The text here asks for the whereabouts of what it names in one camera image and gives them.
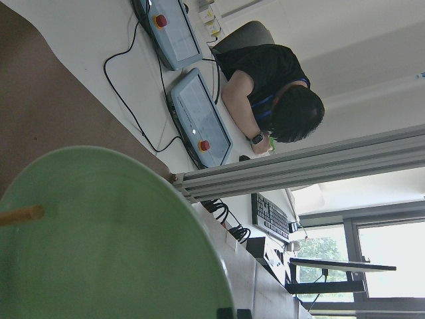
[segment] chair backrest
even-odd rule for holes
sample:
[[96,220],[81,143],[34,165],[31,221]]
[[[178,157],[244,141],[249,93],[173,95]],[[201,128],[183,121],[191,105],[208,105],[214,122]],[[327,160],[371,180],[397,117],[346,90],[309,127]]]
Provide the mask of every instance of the chair backrest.
[[261,22],[250,21],[233,31],[212,49],[216,53],[225,53],[234,49],[273,43],[271,32]]

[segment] black hair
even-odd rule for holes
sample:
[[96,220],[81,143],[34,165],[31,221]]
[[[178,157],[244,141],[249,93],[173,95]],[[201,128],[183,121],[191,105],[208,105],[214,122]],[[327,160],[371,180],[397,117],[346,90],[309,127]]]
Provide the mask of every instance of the black hair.
[[306,138],[325,115],[323,102],[302,85],[289,87],[272,110],[269,130],[278,142],[291,143]]

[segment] cable bundle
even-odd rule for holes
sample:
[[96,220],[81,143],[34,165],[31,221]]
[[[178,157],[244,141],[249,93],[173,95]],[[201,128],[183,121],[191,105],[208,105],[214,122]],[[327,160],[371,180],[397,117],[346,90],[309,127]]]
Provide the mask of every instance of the cable bundle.
[[220,222],[221,225],[224,226],[224,222],[226,221],[228,214],[231,214],[233,218],[238,223],[238,226],[233,227],[228,230],[228,232],[236,238],[236,240],[239,243],[244,243],[248,238],[250,238],[251,230],[249,228],[243,227],[241,223],[239,223],[238,219],[232,214],[232,212],[229,210],[228,206],[222,202],[221,199],[213,199],[211,201],[202,201],[201,204],[207,211],[210,213],[214,213],[215,211],[218,211],[219,209],[222,209],[220,212],[220,215],[215,217],[217,221]]

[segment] wristwatch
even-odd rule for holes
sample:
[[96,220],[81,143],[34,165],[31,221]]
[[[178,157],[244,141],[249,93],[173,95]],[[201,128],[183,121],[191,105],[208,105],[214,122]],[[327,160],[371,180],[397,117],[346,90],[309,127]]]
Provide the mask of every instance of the wristwatch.
[[255,135],[252,140],[250,140],[250,144],[251,145],[256,145],[258,143],[260,143],[263,140],[264,136],[263,133],[260,132],[258,135]]

